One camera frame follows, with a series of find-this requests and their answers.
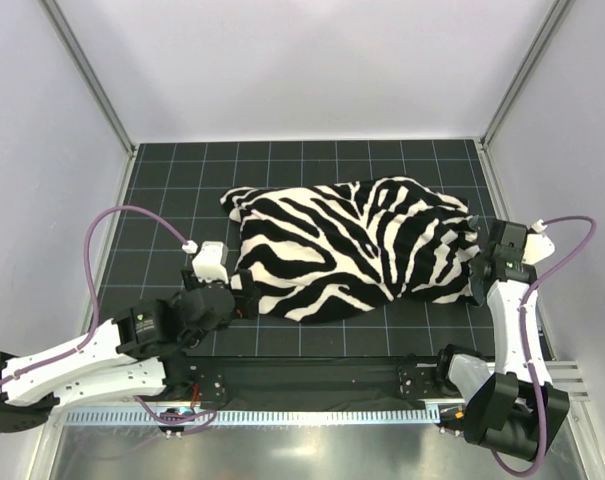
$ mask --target enclosure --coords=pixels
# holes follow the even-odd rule
[[[579,375],[533,478],[605,479],[605,0],[0,3],[0,350],[32,354],[86,327],[84,232],[112,205],[224,241],[231,265],[230,187],[385,175],[466,198],[483,240],[496,218],[598,220],[540,293],[542,342]],[[551,235],[559,257],[584,228]],[[130,213],[100,227],[91,258],[103,318],[179,289],[186,261]],[[488,308],[394,302],[320,325],[261,315],[191,355],[433,356],[448,343],[493,355]],[[0,435],[0,478],[509,478],[428,424],[235,422],[174,442],[79,418]]]

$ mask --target white cable tray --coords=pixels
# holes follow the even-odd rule
[[[167,407],[156,407],[156,413]],[[197,425],[202,420],[185,423]],[[220,411],[212,426],[331,426],[380,424],[433,424],[440,422],[437,405],[424,410],[388,412],[242,412]],[[138,407],[85,407],[69,413],[67,426],[157,426],[151,416]]]

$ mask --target black and white striped cloth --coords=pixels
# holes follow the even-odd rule
[[[321,322],[401,297],[472,301],[476,219],[462,200],[411,178],[240,187],[220,202],[240,223],[237,268],[253,274],[261,314]]]

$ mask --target metal corner post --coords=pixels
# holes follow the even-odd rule
[[[104,114],[104,117],[109,122],[109,125],[111,125],[111,128],[113,128],[118,140],[120,140],[122,147],[129,156],[132,156],[134,144],[126,132],[124,125],[122,125],[122,122],[113,108],[109,97],[104,91],[100,80],[93,71],[89,60],[84,54],[84,51],[82,50],[78,39],[75,37],[75,34],[73,33],[73,30],[71,29],[71,26],[69,25],[69,22],[62,12],[57,0],[39,0],[39,2],[46,15],[49,17],[53,28],[55,28],[55,31],[59,35],[60,40],[62,40],[62,43],[64,43],[64,46],[67,48],[69,55],[73,59],[78,71],[82,75],[82,78],[84,78],[87,87],[95,98],[95,101]]]
[[[538,30],[533,43],[526,52],[520,67],[518,68],[511,84],[502,98],[498,109],[493,114],[493,118],[489,122],[489,126],[482,137],[482,145],[488,146],[491,144],[497,134],[502,122],[506,118],[511,106],[518,97],[520,91],[524,87],[527,79],[530,77],[533,69],[540,60],[542,53],[546,49],[553,34],[562,23],[562,20],[569,11],[574,0],[555,0],[549,9],[540,29]]]

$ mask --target black grid mat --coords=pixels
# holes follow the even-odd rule
[[[198,244],[226,242],[227,266],[232,268],[238,258],[239,228],[219,203],[229,187],[310,186],[392,174],[466,198],[471,212],[482,216],[480,235],[486,235],[494,209],[470,140],[148,144],[141,147],[126,203],[160,213]],[[102,317],[142,297],[170,296],[181,287],[185,261],[178,242],[154,221],[123,214],[100,289]],[[488,309],[398,300],[360,317],[323,325],[260,316],[209,335],[193,353],[432,355],[448,343],[493,355]]]

